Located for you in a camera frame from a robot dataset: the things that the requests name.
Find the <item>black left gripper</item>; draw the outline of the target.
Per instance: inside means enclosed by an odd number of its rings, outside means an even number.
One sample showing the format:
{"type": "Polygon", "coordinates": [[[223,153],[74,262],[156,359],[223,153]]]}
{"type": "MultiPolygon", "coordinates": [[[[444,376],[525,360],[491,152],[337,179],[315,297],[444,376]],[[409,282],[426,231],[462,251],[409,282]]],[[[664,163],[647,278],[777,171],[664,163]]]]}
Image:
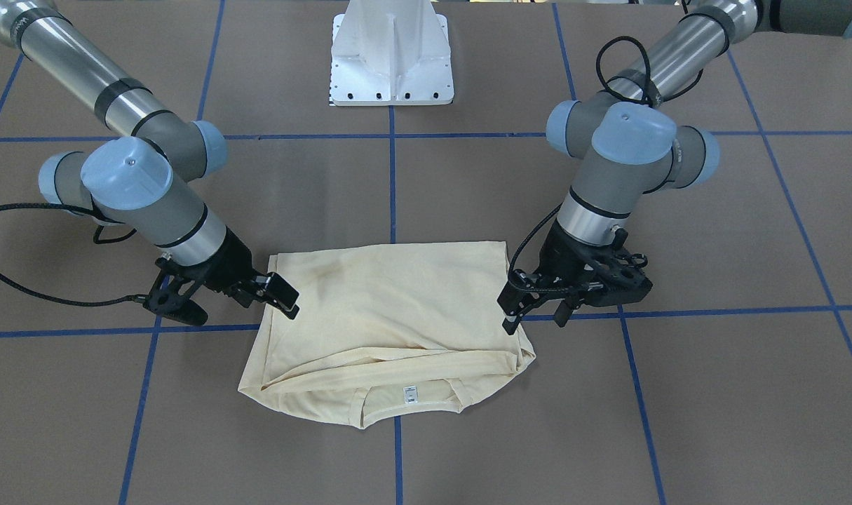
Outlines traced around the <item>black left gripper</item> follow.
{"type": "Polygon", "coordinates": [[[571,317],[585,303],[586,281],[590,267],[585,265],[587,248],[625,248],[628,231],[619,227],[610,244],[594,246],[577,241],[557,222],[540,250],[540,262],[534,273],[509,273],[497,304],[505,314],[502,327],[513,335],[525,314],[548,302],[560,301],[553,314],[557,327],[564,328],[571,317]]]}

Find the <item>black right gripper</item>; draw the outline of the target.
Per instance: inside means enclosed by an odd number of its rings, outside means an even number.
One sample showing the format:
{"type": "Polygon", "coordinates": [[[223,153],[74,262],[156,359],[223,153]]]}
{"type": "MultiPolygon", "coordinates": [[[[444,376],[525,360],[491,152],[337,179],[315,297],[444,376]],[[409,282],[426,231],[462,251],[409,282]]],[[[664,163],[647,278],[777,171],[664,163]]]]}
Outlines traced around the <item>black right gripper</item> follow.
{"type": "Polygon", "coordinates": [[[230,228],[208,261],[185,267],[183,274],[191,281],[185,292],[188,297],[205,287],[232,298],[244,308],[259,302],[276,308],[289,320],[299,314],[299,292],[276,272],[258,275],[250,249],[230,228]]]}

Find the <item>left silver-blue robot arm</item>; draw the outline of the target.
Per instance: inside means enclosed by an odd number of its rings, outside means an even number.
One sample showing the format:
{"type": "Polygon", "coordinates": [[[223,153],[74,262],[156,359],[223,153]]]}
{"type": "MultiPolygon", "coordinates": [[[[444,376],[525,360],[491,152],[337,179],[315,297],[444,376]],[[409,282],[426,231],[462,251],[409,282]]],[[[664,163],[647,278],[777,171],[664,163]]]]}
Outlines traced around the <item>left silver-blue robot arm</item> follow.
{"type": "Polygon", "coordinates": [[[540,263],[528,273],[510,265],[497,301],[503,328],[558,300],[564,326],[582,306],[624,306],[652,290],[647,259],[625,249],[626,222],[641,196],[707,181],[721,152],[714,135],[679,126],[660,106],[691,89],[704,67],[757,32],[852,39],[852,1],[694,1],[640,60],[589,100],[565,100],[548,116],[546,137],[580,161],[563,202],[547,215],[540,263]]]}

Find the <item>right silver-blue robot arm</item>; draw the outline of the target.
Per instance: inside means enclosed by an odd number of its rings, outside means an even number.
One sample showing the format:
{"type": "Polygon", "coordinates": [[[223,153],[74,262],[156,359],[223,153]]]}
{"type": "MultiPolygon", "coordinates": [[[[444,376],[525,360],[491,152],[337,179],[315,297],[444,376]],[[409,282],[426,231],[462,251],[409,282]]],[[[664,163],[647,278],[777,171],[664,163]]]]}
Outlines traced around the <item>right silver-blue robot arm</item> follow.
{"type": "Polygon", "coordinates": [[[208,315],[193,295],[207,288],[242,307],[260,302],[297,316],[297,291],[278,273],[257,271],[249,248],[189,186],[226,164],[226,140],[213,124],[183,121],[54,2],[0,1],[0,42],[46,70],[116,134],[93,152],[48,158],[38,185],[42,207],[86,215],[99,229],[130,227],[160,250],[150,290],[118,303],[201,326],[208,315]]]}

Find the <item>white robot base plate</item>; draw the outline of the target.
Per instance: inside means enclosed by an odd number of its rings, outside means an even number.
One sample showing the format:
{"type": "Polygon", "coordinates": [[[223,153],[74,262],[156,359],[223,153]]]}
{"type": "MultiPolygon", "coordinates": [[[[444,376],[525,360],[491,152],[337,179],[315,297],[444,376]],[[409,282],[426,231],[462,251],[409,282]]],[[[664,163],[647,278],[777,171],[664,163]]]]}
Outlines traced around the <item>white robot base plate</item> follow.
{"type": "Polygon", "coordinates": [[[329,103],[339,107],[450,105],[447,19],[431,1],[351,1],[332,21],[329,103]]]}

